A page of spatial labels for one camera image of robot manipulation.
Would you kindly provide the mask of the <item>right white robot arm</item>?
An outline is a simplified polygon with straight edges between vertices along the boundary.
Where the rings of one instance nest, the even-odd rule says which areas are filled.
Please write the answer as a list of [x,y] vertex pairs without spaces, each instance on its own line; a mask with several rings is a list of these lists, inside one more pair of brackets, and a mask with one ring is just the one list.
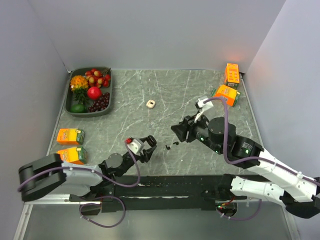
[[320,179],[303,175],[272,156],[254,140],[236,134],[236,127],[224,117],[186,116],[171,130],[180,142],[200,141],[226,163],[251,171],[266,182],[224,174],[218,187],[223,199],[257,198],[284,207],[292,215],[310,219],[320,212]]

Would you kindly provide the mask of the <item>beige earbud charging case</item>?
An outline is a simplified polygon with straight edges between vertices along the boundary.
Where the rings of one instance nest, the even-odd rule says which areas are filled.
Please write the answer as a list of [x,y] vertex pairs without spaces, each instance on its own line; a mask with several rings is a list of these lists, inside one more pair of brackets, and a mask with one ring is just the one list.
[[153,109],[155,107],[155,105],[156,105],[156,102],[154,100],[152,100],[152,99],[148,100],[147,103],[146,103],[146,107],[148,109]]

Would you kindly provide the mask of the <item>black earbud charging case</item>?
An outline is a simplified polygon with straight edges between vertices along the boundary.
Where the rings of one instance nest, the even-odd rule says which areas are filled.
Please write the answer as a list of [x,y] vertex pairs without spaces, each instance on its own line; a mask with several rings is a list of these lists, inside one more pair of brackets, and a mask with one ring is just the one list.
[[152,135],[148,135],[146,138],[147,143],[149,144],[150,147],[154,147],[157,145],[156,139]]

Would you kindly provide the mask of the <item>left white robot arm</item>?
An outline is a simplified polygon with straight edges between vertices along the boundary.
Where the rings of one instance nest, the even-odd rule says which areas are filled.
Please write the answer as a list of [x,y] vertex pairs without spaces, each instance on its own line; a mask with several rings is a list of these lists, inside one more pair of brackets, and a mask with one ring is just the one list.
[[143,138],[129,137],[125,140],[126,153],[111,154],[97,165],[80,165],[62,160],[53,153],[18,169],[20,185],[17,191],[23,202],[32,202],[48,194],[67,194],[93,201],[114,184],[124,188],[136,187],[141,180],[137,173],[134,183],[120,183],[122,177],[138,162],[148,163],[157,148],[152,135]]

